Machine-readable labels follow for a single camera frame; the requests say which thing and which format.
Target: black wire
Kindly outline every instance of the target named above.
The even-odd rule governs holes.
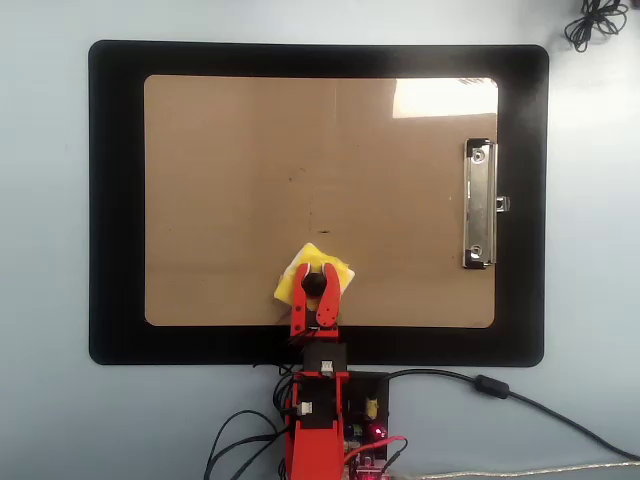
[[[509,396],[513,397],[513,398],[515,398],[517,400],[520,400],[521,402],[524,402],[527,405],[530,405],[530,406],[532,406],[534,408],[537,408],[541,412],[544,412],[547,415],[550,415],[551,417],[553,417],[553,418],[555,418],[557,420],[560,420],[565,425],[569,425],[570,427],[573,427],[574,429],[578,430],[580,433],[582,433],[582,434],[586,435],[587,437],[589,437],[594,442],[599,443],[601,446],[603,446],[607,450],[610,450],[610,451],[612,451],[614,453],[617,453],[618,455],[620,455],[622,457],[625,457],[625,458],[627,458],[629,460],[640,461],[640,455],[635,455],[633,453],[630,453],[630,452],[627,452],[625,450],[622,450],[621,448],[618,448],[618,447],[616,447],[614,445],[611,445],[605,439],[603,439],[602,437],[596,435],[595,433],[593,433],[588,428],[583,427],[579,423],[574,422],[570,418],[567,418],[564,415],[562,415],[562,414],[560,414],[560,413],[558,413],[558,412],[556,412],[554,410],[551,410],[549,407],[545,407],[544,405],[542,405],[541,403],[536,402],[535,400],[531,400],[530,398],[527,398],[524,395],[520,395],[519,393],[516,393],[516,392],[510,392]]]
[[[261,365],[273,365],[274,367],[278,367],[278,375],[283,376],[287,373],[291,373],[293,371],[294,365],[286,366],[281,363],[254,363],[253,368],[259,367]]]
[[[451,371],[448,371],[448,370],[440,370],[440,369],[435,369],[435,368],[415,368],[415,369],[408,369],[408,370],[400,370],[398,372],[390,373],[389,375],[386,375],[385,377],[382,377],[380,379],[380,384],[384,383],[384,382],[388,382],[392,378],[402,377],[402,376],[405,376],[405,375],[438,375],[438,376],[443,376],[443,377],[455,378],[457,380],[462,380],[464,382],[471,383],[472,385],[476,386],[476,388],[478,386],[478,383],[476,382],[476,379],[474,379],[472,377],[469,377],[467,375],[463,375],[463,374],[457,373],[457,372],[451,372]],[[560,422],[564,423],[565,425],[568,425],[571,428],[577,430],[578,432],[582,433],[583,435],[587,436],[588,438],[590,438],[594,442],[598,443],[599,445],[601,445],[602,447],[606,448],[607,450],[609,450],[609,451],[611,451],[613,453],[616,453],[616,454],[618,454],[618,455],[620,455],[622,457],[625,457],[625,458],[627,458],[629,460],[640,461],[640,456],[639,455],[627,452],[625,450],[622,450],[621,448],[618,448],[618,447],[610,444],[609,442],[607,442],[606,440],[604,440],[600,436],[598,436],[595,433],[593,433],[588,428],[580,425],[577,422],[574,422],[573,420],[565,417],[564,415],[559,414],[558,412],[556,412],[554,410],[551,410],[549,407],[546,407],[546,406],[542,405],[541,403],[536,402],[535,400],[531,400],[530,398],[527,398],[524,395],[520,395],[519,393],[512,392],[512,391],[509,391],[508,396],[512,397],[512,398],[515,398],[516,400],[519,400],[519,401],[521,401],[523,403],[526,403],[527,405],[529,405],[531,407],[537,408],[541,412],[546,413],[547,415],[555,418],[556,420],[559,420]]]
[[[291,381],[289,383],[287,383],[287,387],[283,391],[283,394],[282,394],[282,407],[283,408],[286,408],[287,399],[291,397],[291,392],[293,390],[293,384],[294,383],[296,383],[296,381],[294,379],[291,379]]]
[[[239,447],[240,445],[245,445],[247,443],[253,443],[253,442],[270,442],[271,440],[275,438],[277,438],[277,436],[279,435],[280,432],[278,433],[271,433],[268,435],[256,435],[253,437],[248,437],[248,438],[244,438],[242,440],[238,440],[235,443],[232,443],[231,445],[229,445],[228,447],[223,448],[222,450],[220,450],[218,453],[215,454],[215,456],[213,456],[209,462],[207,462],[207,468],[205,469],[204,472],[204,479],[205,480],[209,480],[211,477],[211,471],[213,470],[213,467],[215,466],[215,464],[218,462],[218,460],[220,460],[220,458],[223,455],[226,455],[227,453],[229,453],[231,450],[233,450],[236,447]]]
[[[380,379],[378,383],[378,391],[375,394],[374,398],[377,398],[380,393],[380,389],[382,388],[382,384],[384,382],[388,382],[389,380],[397,377],[404,377],[405,375],[437,375],[440,377],[450,377],[455,378],[457,380],[464,380],[465,382],[474,383],[473,378],[468,377],[467,375],[463,375],[457,372],[450,372],[448,370],[439,370],[436,368],[410,368],[407,370],[398,370],[397,372],[390,373]]]
[[[594,27],[603,35],[618,35],[627,24],[629,7],[621,0],[607,0],[600,6],[600,0],[583,0],[580,13],[582,18],[574,20],[564,29],[564,36],[576,52],[584,52],[589,46]],[[622,25],[617,26],[610,18],[622,17]]]
[[[401,454],[402,452],[404,452],[404,450],[405,450],[408,446],[409,446],[409,440],[407,440],[407,439],[405,438],[405,439],[404,439],[404,445],[403,445],[403,447],[402,447],[400,450],[398,450],[396,453],[394,453],[394,454],[391,456],[391,458],[389,458],[389,460],[387,460],[387,463],[385,463],[385,464],[384,464],[384,467],[382,467],[382,470],[380,471],[380,473],[384,473],[384,472],[386,472],[386,471],[387,471],[387,468],[389,468],[389,467],[391,466],[391,464],[392,464],[393,462],[395,462],[395,461],[398,459],[398,457],[400,456],[400,454]]]
[[[349,461],[349,477],[348,478],[356,478],[358,475],[358,455],[355,455]]]
[[[236,412],[233,415],[231,415],[229,418],[227,418],[227,420],[220,427],[220,430],[218,430],[218,434],[216,435],[216,439],[213,441],[213,446],[211,447],[211,453],[209,454],[209,459],[207,460],[207,463],[211,461],[211,457],[213,457],[213,454],[216,451],[216,446],[218,445],[218,440],[220,440],[220,435],[222,435],[222,431],[224,430],[224,428],[234,418],[239,417],[240,415],[247,415],[247,414],[256,415],[256,416],[264,419],[264,421],[266,421],[271,426],[271,428],[273,429],[273,433],[277,433],[278,432],[278,428],[276,427],[275,423],[273,423],[271,420],[269,420],[269,418],[266,415],[263,415],[260,412],[256,412],[255,410],[241,410],[239,412]]]
[[[247,460],[246,462],[244,462],[244,464],[238,469],[238,471],[236,473],[233,474],[233,477],[231,477],[230,480],[238,480],[238,478],[240,478],[240,475],[242,475],[244,473],[244,471],[249,468],[249,466],[253,463],[253,461],[258,458],[258,456],[260,456],[260,454],[262,452],[264,452],[267,448],[269,448],[271,445],[273,445],[275,443],[275,441],[283,434],[287,433],[288,431],[290,431],[291,428],[287,427],[284,428],[283,430],[280,430],[278,433],[276,433],[273,437],[273,439],[271,441],[269,441],[269,443],[267,443],[264,447],[262,447],[260,450],[258,450],[256,453],[253,454],[253,456],[251,458],[249,458],[249,460]]]
[[[278,464],[278,476],[280,480],[287,480],[287,462],[284,458]]]
[[[284,410],[286,407],[286,400],[287,400],[286,394],[287,392],[290,392],[290,386],[291,387],[293,386],[293,375],[294,375],[294,372],[289,372],[283,375],[278,381],[278,383],[276,383],[276,386],[273,389],[273,396],[272,396],[273,406],[275,407],[276,410],[278,410],[278,412],[280,412],[280,416],[282,417],[283,420],[284,420],[284,415],[282,414],[282,410]]]
[[[307,338],[309,336],[315,337],[318,329],[314,328],[306,328],[300,333],[296,333],[295,335],[291,335],[287,341],[285,342],[289,346],[297,345],[302,339]]]

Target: circuit board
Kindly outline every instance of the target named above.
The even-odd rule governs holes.
[[[380,440],[388,432],[389,384],[380,379],[386,373],[349,372],[349,381],[342,390],[342,412],[344,415],[344,439],[352,448]],[[368,416],[367,400],[376,397],[377,415]],[[372,450],[375,460],[387,459],[387,447]]]

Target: light blue table surface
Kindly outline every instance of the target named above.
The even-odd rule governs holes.
[[[640,12],[574,53],[574,0],[4,0],[0,4],[0,478],[196,480],[220,423],[273,415],[265,367],[101,367],[87,351],[87,51],[99,39],[522,44],[551,57],[546,355],[476,369],[640,452]],[[619,460],[536,411],[437,378],[392,387],[407,472]],[[239,420],[226,440],[264,431]],[[225,479],[250,455],[230,455]],[[281,446],[247,471],[276,479]],[[579,479],[640,478],[640,470]]]

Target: yellow sponge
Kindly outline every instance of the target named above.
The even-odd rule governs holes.
[[[338,272],[338,278],[340,279],[340,291],[344,293],[345,289],[353,280],[356,275],[353,270],[349,269],[349,265],[336,257],[332,257],[325,253],[322,253],[313,243],[307,243],[298,254],[295,256],[291,264],[285,269],[284,273],[280,277],[278,286],[273,296],[278,300],[283,301],[289,305],[293,304],[293,283],[295,280],[296,269],[301,263],[310,263],[312,272],[321,272],[322,265],[324,263],[331,263],[336,267]],[[314,305],[308,304],[309,309],[313,310]]]

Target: black cable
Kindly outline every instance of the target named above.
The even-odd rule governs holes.
[[[207,465],[205,467],[205,474],[204,474],[204,478],[205,479],[207,479],[209,477],[209,475],[211,473],[211,469],[213,469],[212,457],[213,457],[213,455],[214,455],[214,453],[216,451],[216,447],[218,445],[218,440],[220,440],[220,436],[222,435],[222,432],[224,431],[225,427],[234,418],[239,417],[240,415],[247,415],[247,414],[256,415],[256,416],[262,418],[264,421],[266,421],[271,426],[271,428],[273,429],[273,433],[274,434],[276,434],[278,432],[278,428],[276,427],[276,425],[266,415],[263,415],[260,412],[256,412],[255,410],[241,410],[239,412],[234,413],[229,418],[227,418],[227,420],[225,420],[225,422],[220,427],[220,430],[218,430],[218,433],[216,435],[215,440],[213,441],[213,446],[211,447],[211,453],[209,453],[209,457],[207,458]]]
[[[293,371],[294,365],[287,367],[281,363],[254,363],[253,368],[259,367],[261,365],[272,365],[274,367],[278,367],[278,375],[283,376],[287,373],[291,373]]]
[[[398,450],[396,453],[394,453],[391,458],[389,460],[387,460],[387,463],[384,464],[384,467],[382,467],[382,470],[380,471],[380,473],[384,473],[387,471],[387,468],[389,468],[391,466],[391,464],[393,462],[395,462],[398,457],[400,456],[400,454],[402,452],[404,452],[404,450],[409,446],[409,440],[407,440],[406,438],[404,439],[404,445],[402,446],[402,448],[400,450]]]
[[[236,447],[239,447],[240,445],[245,445],[247,443],[253,443],[253,442],[270,442],[271,440],[274,439],[274,437],[276,437],[278,435],[278,433],[271,433],[268,435],[256,435],[253,437],[248,437],[248,438],[244,438],[242,440],[238,440],[235,443],[232,443],[231,445],[229,445],[228,447],[223,448],[222,450],[220,450],[218,453],[216,453],[209,462],[207,462],[207,467],[205,469],[204,472],[204,480],[209,480],[211,477],[211,471],[213,470],[213,467],[215,466],[215,464],[218,462],[218,460],[220,460],[220,458],[223,455],[226,455],[227,453],[229,453],[231,450],[233,450]]]
[[[211,460],[211,457],[213,457],[213,453],[216,451],[216,446],[218,445],[218,440],[220,440],[220,435],[222,435],[222,431],[224,430],[224,428],[234,418],[239,417],[240,415],[247,415],[247,414],[256,415],[256,416],[262,418],[265,422],[267,422],[271,426],[271,428],[273,429],[273,433],[277,433],[278,432],[278,427],[276,427],[275,423],[273,423],[271,420],[269,420],[269,418],[266,415],[263,415],[260,412],[256,412],[255,410],[241,410],[239,412],[236,412],[233,415],[231,415],[229,418],[227,418],[227,420],[220,427],[220,430],[218,430],[218,434],[216,435],[216,439],[213,441],[213,446],[211,447],[211,453],[209,454],[209,461]]]
[[[289,346],[297,345],[301,340],[308,337],[315,337],[318,329],[316,328],[306,328],[300,333],[296,333],[295,335],[291,335],[287,341],[285,342]]]
[[[564,29],[564,36],[573,45],[576,52],[584,52],[589,46],[594,27],[603,35],[618,35],[627,24],[629,7],[621,0],[606,0],[600,6],[600,0],[583,0],[580,13],[582,18],[574,20]],[[622,25],[617,26],[612,18],[622,17]]]
[[[536,402],[535,400],[531,400],[530,398],[527,398],[524,395],[520,395],[519,393],[516,393],[516,392],[510,392],[509,396],[513,397],[513,398],[515,398],[517,400],[520,400],[521,402],[524,402],[527,405],[530,405],[530,406],[532,406],[534,408],[537,408],[541,412],[544,412],[547,415],[550,415],[551,417],[555,418],[556,420],[560,420],[564,424],[569,425],[570,427],[573,427],[574,429],[578,430],[580,433],[582,433],[582,434],[586,435],[587,437],[589,437],[594,442],[600,444],[601,446],[603,446],[607,450],[610,450],[610,451],[612,451],[614,453],[617,453],[621,457],[625,457],[625,458],[627,458],[629,460],[633,460],[633,461],[640,461],[640,455],[635,455],[633,453],[630,453],[630,452],[627,452],[625,450],[622,450],[621,448],[618,448],[618,447],[616,447],[614,445],[611,445],[605,439],[603,439],[602,437],[596,435],[595,433],[593,433],[588,428],[583,427],[579,423],[574,422],[573,420],[565,417],[564,415],[562,415],[562,414],[560,414],[560,413],[558,413],[558,412],[556,412],[554,410],[551,410],[549,407],[545,407],[544,405],[542,405],[541,403]]]
[[[283,420],[284,420],[284,415],[282,411],[286,408],[286,399],[287,399],[286,394],[287,392],[290,393],[289,387],[293,385],[293,375],[294,375],[294,372],[290,372],[283,375],[278,381],[278,383],[276,383],[276,386],[273,389],[273,395],[272,395],[273,406],[275,407],[276,410],[278,410]]]
[[[278,464],[278,476],[280,480],[287,480],[287,462],[284,458]]]
[[[618,448],[610,444],[600,436],[596,435],[588,428],[580,425],[577,422],[574,422],[573,420],[565,417],[564,415],[559,414],[554,410],[551,410],[549,407],[546,407],[541,403],[531,400],[530,398],[527,398],[524,395],[520,395],[519,393],[512,392],[509,388],[509,385],[506,384],[505,382],[501,382],[499,380],[496,380],[491,377],[486,377],[484,375],[478,375],[475,378],[473,378],[467,375],[463,375],[461,373],[451,372],[448,370],[440,370],[435,368],[415,368],[415,369],[400,370],[398,372],[390,373],[389,375],[382,377],[380,379],[380,383],[388,382],[392,378],[402,377],[405,375],[438,375],[438,376],[444,376],[449,378],[455,378],[457,380],[462,380],[464,382],[471,383],[474,386],[474,388],[481,393],[485,393],[487,395],[491,395],[493,397],[500,398],[500,399],[505,399],[509,397],[515,398],[516,400],[526,403],[531,407],[537,408],[541,412],[546,413],[547,415],[551,416],[552,418],[555,418],[556,420],[559,420],[565,425],[570,426],[571,428],[587,436],[588,438],[598,443],[602,447],[606,448],[607,450],[613,453],[616,453],[622,457],[625,457],[629,460],[640,461],[639,455],[622,450],[621,448]]]
[[[467,375],[463,375],[457,372],[450,372],[448,370],[439,370],[436,368],[409,368],[407,370],[398,370],[397,372],[390,373],[382,377],[378,383],[378,390],[375,394],[374,398],[377,398],[380,393],[380,388],[384,382],[388,382],[389,380],[397,377],[404,377],[405,375],[437,375],[440,377],[449,377],[455,378],[457,380],[464,380],[465,382],[473,383],[474,380]]]
[[[269,448],[271,445],[273,445],[275,443],[275,441],[283,434],[285,434],[286,432],[290,431],[291,427],[287,427],[283,430],[280,430],[278,433],[276,433],[273,437],[273,439],[271,441],[269,441],[269,443],[267,443],[264,447],[262,447],[260,450],[258,450],[256,453],[253,454],[253,456],[251,458],[249,458],[249,460],[247,460],[246,462],[244,462],[244,464],[238,469],[238,471],[236,473],[233,474],[233,477],[231,477],[230,480],[238,480],[238,478],[240,478],[240,475],[242,475],[244,473],[244,471],[249,468],[249,466],[253,463],[253,461],[258,458],[258,456],[260,456],[260,454],[262,452],[264,452],[267,448]]]

